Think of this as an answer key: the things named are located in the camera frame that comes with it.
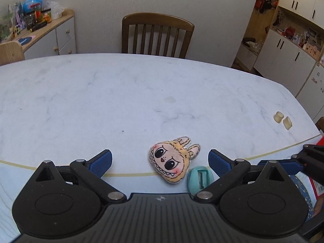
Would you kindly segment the teal egg-shaped sharpener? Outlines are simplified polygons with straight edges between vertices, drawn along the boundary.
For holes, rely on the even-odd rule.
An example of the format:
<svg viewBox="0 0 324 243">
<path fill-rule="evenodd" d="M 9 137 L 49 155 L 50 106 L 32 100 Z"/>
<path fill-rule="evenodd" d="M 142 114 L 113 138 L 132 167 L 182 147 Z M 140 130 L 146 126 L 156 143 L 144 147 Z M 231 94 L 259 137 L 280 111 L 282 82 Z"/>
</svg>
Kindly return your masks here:
<svg viewBox="0 0 324 243">
<path fill-rule="evenodd" d="M 213 182 L 214 176 L 211 170 L 205 166 L 197 166 L 188 173 L 187 189 L 194 196 Z"/>
</svg>

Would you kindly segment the cartoon monster face plush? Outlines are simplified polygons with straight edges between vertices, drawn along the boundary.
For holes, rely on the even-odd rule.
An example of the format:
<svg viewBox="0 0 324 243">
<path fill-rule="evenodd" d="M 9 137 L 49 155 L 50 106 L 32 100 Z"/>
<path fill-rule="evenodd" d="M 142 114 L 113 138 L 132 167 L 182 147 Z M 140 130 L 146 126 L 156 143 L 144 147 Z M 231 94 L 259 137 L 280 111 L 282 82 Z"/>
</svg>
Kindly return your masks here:
<svg viewBox="0 0 324 243">
<path fill-rule="evenodd" d="M 154 144 L 148 153 L 151 165 L 168 183 L 176 184 L 185 177 L 190 163 L 200 152 L 200 145 L 193 144 L 189 137 Z"/>
</svg>

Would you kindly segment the red and white shoe box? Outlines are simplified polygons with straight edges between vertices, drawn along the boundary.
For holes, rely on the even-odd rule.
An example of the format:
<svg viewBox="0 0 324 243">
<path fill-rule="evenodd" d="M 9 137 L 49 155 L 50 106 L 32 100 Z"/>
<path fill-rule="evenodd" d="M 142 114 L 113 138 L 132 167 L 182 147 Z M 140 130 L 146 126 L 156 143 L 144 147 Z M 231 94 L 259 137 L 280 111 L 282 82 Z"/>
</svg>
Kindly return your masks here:
<svg viewBox="0 0 324 243">
<path fill-rule="evenodd" d="M 319 140 L 317 145 L 323 145 L 323 137 Z M 316 201 L 311 202 L 312 210 L 310 211 L 311 218 L 323 211 L 323 179 L 312 179 L 309 182 L 312 187 L 311 194 L 315 195 Z"/>
</svg>

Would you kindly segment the light wooden side chair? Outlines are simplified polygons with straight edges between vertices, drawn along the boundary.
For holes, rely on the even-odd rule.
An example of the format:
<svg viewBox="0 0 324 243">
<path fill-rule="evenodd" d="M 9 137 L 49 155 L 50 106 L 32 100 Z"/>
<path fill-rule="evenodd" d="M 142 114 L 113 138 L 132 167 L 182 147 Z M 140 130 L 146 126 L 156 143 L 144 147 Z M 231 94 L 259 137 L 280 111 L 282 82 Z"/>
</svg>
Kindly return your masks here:
<svg viewBox="0 0 324 243">
<path fill-rule="evenodd" d="M 324 117 L 322 116 L 321 118 L 318 119 L 316 122 L 315 126 L 319 131 L 324 132 Z"/>
</svg>

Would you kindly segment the blue patterned table mat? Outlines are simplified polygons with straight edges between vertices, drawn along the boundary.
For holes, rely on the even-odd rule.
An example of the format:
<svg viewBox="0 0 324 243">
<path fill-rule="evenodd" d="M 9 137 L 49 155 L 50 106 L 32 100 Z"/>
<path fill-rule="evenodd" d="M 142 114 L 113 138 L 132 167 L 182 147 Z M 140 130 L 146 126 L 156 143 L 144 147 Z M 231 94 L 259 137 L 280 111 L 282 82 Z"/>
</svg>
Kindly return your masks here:
<svg viewBox="0 0 324 243">
<path fill-rule="evenodd" d="M 323 211 L 276 161 L 245 159 L 194 196 L 125 195 L 86 167 L 43 161 L 13 203 L 17 242 L 323 242 Z"/>
</svg>

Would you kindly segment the white drawer sideboard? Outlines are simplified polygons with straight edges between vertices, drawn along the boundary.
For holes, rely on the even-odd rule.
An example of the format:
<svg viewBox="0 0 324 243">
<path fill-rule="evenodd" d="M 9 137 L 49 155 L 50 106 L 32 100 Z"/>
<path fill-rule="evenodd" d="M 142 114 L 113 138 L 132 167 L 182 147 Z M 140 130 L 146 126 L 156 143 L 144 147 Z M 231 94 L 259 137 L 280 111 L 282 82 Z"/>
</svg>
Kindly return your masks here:
<svg viewBox="0 0 324 243">
<path fill-rule="evenodd" d="M 26 60 L 45 56 L 75 54 L 74 11 L 65 9 L 61 18 L 52 20 L 52 22 L 36 31 L 25 31 L 19 38 L 26 37 L 31 37 L 31 40 L 22 46 Z"/>
</svg>

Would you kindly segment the small wooden chair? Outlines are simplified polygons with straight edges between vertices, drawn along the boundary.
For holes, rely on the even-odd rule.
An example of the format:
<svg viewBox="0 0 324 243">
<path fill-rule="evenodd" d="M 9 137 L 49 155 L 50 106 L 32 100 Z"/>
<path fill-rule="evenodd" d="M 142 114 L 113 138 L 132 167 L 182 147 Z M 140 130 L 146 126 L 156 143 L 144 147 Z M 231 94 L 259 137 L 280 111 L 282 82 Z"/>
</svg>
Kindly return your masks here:
<svg viewBox="0 0 324 243">
<path fill-rule="evenodd" d="M 25 60 L 22 45 L 17 41 L 0 44 L 0 65 L 7 65 Z"/>
</svg>

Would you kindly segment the dark wooden chair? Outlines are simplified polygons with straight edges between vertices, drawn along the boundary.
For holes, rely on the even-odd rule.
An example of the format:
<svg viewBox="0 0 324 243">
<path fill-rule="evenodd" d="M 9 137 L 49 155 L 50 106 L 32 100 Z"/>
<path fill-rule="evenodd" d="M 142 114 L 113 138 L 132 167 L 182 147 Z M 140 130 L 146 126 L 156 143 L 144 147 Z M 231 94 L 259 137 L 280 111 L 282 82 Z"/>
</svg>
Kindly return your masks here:
<svg viewBox="0 0 324 243">
<path fill-rule="evenodd" d="M 133 13 L 122 19 L 121 52 L 186 58 L 194 25 L 159 13 Z M 182 41 L 178 56 L 178 41 Z"/>
</svg>

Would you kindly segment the blue globe toy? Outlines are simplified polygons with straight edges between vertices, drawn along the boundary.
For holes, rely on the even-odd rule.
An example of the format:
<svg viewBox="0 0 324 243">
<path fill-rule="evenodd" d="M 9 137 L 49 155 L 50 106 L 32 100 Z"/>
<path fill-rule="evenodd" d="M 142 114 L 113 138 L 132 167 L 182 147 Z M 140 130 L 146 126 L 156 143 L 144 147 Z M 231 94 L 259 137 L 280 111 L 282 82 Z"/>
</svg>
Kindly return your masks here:
<svg viewBox="0 0 324 243">
<path fill-rule="evenodd" d="M 43 0 L 25 0 L 23 3 L 24 14 L 42 10 Z"/>
</svg>

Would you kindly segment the white wall cabinet unit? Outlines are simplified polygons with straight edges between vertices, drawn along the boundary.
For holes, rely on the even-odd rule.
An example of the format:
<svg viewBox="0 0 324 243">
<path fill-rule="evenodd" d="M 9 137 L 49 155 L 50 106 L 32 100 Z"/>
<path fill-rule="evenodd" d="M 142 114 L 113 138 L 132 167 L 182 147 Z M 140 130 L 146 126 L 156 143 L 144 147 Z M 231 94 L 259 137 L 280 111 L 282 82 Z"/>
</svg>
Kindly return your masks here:
<svg viewBox="0 0 324 243">
<path fill-rule="evenodd" d="M 323 0 L 256 0 L 235 67 L 275 81 L 323 116 Z"/>
</svg>

